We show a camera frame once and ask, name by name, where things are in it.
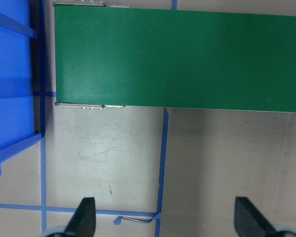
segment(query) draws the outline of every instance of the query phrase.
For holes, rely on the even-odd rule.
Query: blue plastic container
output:
[[[0,0],[0,164],[40,140],[35,133],[27,0]]]

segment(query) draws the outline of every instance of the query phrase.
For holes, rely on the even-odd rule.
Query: green rectangular surface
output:
[[[296,112],[296,17],[55,6],[57,102]]]

